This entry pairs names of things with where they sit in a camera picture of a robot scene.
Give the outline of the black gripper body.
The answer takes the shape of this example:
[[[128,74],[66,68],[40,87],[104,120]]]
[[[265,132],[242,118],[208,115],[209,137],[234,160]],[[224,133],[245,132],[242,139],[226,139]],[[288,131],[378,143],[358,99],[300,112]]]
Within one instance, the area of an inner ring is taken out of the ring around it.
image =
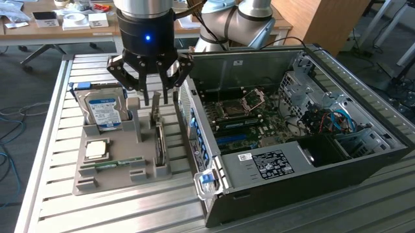
[[[149,59],[149,73],[157,73],[156,56],[174,50],[174,13],[156,18],[134,18],[116,11],[124,49]]]

